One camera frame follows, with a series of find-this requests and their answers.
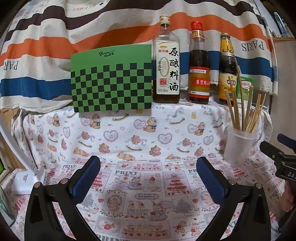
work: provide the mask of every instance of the brown liquid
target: brown liquid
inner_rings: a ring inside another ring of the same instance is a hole
[[[210,68],[208,53],[205,50],[191,50],[189,55],[189,67]],[[189,96],[189,101],[196,104],[208,104],[209,98],[198,98]]]
[[[223,56],[223,55],[220,56],[219,73],[228,73],[232,75],[237,75],[237,68],[235,65],[234,57]],[[220,98],[219,98],[219,104],[228,105],[226,100],[220,99]]]
[[[180,93],[178,95],[160,95],[156,93],[156,79],[153,80],[153,95],[152,99],[155,103],[160,104],[178,104]]]

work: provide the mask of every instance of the translucent plastic cup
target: translucent plastic cup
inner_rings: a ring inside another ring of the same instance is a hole
[[[241,167],[252,148],[252,143],[255,140],[257,133],[248,133],[234,129],[229,125],[227,142],[224,151],[224,159],[229,164]]]

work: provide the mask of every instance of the red bottle cap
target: red bottle cap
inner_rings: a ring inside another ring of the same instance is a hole
[[[193,21],[191,22],[191,30],[201,30],[203,31],[202,29],[202,23],[198,22],[198,21]]]

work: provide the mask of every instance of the bottle cap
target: bottle cap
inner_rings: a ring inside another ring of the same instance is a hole
[[[230,35],[229,35],[228,33],[222,33],[222,34],[221,34],[221,37],[222,37],[222,36],[228,36],[228,37],[230,37]]]
[[[170,16],[169,15],[161,15],[160,17],[159,17],[159,23],[160,24],[164,24],[164,23],[166,23],[166,24],[169,24],[170,25]]]
[[[203,31],[203,28],[202,28],[202,23],[198,22],[198,21],[193,21],[191,22],[191,30],[201,30]]]

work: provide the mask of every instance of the patterned tablecloth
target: patterned tablecloth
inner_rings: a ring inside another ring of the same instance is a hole
[[[73,107],[65,107],[45,115],[22,111],[12,131],[26,155],[47,169],[48,184],[70,177],[91,155],[101,158],[101,171],[77,206],[102,241],[191,241],[219,209],[197,174],[200,156],[227,179],[262,183],[273,228],[281,216],[283,181],[275,177],[272,160],[258,150],[272,133],[269,114],[261,114],[260,131],[242,167],[223,159],[230,121],[228,108],[213,100],[197,105],[181,99],[177,105],[153,104],[151,110],[76,114]],[[11,193],[14,173],[3,188],[17,212],[12,230],[23,240],[29,195]],[[65,233],[72,236],[58,204],[54,206]],[[232,231],[241,208],[238,205],[223,237]]]

